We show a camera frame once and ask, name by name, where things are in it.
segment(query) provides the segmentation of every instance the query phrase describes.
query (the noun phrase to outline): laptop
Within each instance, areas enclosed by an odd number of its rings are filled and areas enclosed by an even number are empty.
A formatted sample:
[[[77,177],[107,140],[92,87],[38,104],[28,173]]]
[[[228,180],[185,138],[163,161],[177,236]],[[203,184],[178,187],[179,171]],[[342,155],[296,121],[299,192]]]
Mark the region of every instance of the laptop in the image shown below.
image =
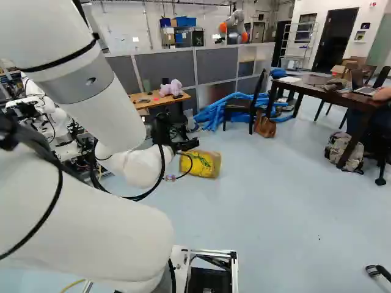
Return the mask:
[[[363,78],[364,74],[361,69],[354,69],[350,71],[350,77],[352,80],[352,89],[354,93],[360,93],[361,95],[373,96],[376,93],[376,89],[373,87],[364,87]]]

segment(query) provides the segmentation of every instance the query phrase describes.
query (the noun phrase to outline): brown bag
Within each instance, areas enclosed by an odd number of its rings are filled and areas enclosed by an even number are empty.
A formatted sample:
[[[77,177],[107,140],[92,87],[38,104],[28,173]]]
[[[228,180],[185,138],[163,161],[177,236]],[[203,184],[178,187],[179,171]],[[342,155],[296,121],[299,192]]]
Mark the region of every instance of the brown bag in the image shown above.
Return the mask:
[[[257,119],[255,119],[254,131],[263,137],[274,137],[277,132],[277,124],[275,121],[262,116],[262,110],[257,111]]]

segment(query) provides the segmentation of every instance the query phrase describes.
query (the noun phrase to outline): person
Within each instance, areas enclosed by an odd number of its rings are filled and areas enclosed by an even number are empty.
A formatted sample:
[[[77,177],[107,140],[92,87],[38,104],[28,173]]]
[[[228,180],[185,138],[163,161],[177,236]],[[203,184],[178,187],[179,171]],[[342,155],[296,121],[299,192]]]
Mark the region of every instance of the person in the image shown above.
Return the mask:
[[[375,101],[387,101],[391,99],[391,87],[380,87],[372,97]],[[360,125],[363,112],[355,109],[348,109],[347,111],[347,128],[346,133],[353,135]],[[363,133],[360,142],[364,145],[365,151],[371,152],[373,144],[371,140],[371,133],[376,129],[389,129],[391,132],[391,107],[385,105],[376,110],[370,118],[368,128]]]

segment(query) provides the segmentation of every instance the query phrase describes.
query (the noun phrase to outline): wooden table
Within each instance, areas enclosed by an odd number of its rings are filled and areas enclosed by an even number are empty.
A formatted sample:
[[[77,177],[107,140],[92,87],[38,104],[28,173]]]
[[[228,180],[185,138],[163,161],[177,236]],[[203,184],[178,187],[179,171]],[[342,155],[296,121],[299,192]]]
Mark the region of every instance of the wooden table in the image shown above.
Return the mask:
[[[183,119],[180,122],[181,126],[179,127],[179,132],[183,139],[188,140],[189,137],[187,135],[187,130],[185,126],[185,123],[187,123],[187,118],[183,113],[183,101],[190,99],[190,96],[185,92],[181,92],[181,95],[182,97],[177,99],[174,99],[173,95],[167,95],[161,97],[159,95],[159,90],[154,90],[152,91],[152,95],[148,95],[147,93],[134,93],[132,95],[129,95],[129,97],[130,100],[133,102],[134,106],[136,107],[136,109],[139,111],[139,113],[141,110],[146,110],[149,108],[166,106],[166,105],[176,103],[179,107],[180,115],[183,116]],[[140,99],[149,99],[150,102],[142,103],[139,102]]]
[[[270,118],[272,105],[274,102],[274,98],[277,94],[277,89],[279,89],[279,93],[282,93],[283,90],[289,90],[289,96],[294,95],[294,93],[299,93],[298,100],[294,107],[293,117],[296,118],[298,115],[301,101],[303,100],[304,95],[313,96],[315,98],[319,98],[325,102],[336,104],[339,106],[347,107],[349,109],[357,109],[365,113],[363,115],[359,127],[352,135],[349,144],[347,145],[345,151],[343,152],[341,159],[337,164],[337,168],[341,169],[345,166],[346,161],[349,159],[350,154],[353,152],[354,147],[357,145],[358,141],[362,137],[362,134],[366,130],[368,126],[368,122],[373,114],[373,112],[387,104],[387,102],[375,102],[369,96],[360,95],[357,93],[337,93],[337,92],[327,92],[324,89],[320,88],[320,85],[325,84],[330,78],[326,78],[323,76],[315,76],[311,74],[303,75],[303,76],[295,76],[297,78],[301,78],[300,81],[297,82],[283,82],[278,79],[272,80],[272,86],[270,91],[270,99],[268,103],[268,107],[266,110],[266,116]]]
[[[185,92],[182,92],[181,94],[182,97],[177,99],[174,99],[173,95],[160,97],[159,90],[154,90],[152,91],[152,95],[150,96],[148,96],[147,93],[134,93],[132,95],[129,95],[129,97],[137,110],[154,108],[159,106],[166,106],[169,104],[180,102],[179,105],[181,107],[181,112],[183,112],[182,102],[186,101],[187,99],[190,99],[190,96]],[[139,102],[140,99],[149,99],[150,102],[140,103]]]

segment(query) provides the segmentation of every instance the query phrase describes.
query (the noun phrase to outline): blue box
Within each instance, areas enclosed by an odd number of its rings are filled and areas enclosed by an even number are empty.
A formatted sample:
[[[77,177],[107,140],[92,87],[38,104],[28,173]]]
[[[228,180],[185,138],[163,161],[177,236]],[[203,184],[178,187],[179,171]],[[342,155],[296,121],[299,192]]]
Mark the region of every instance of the blue box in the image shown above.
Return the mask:
[[[182,34],[175,34],[175,41],[177,43],[182,43],[183,42]]]
[[[197,18],[195,17],[178,16],[175,19],[178,26],[197,26]]]
[[[170,18],[161,18],[159,21],[160,21],[160,27],[171,26]]]

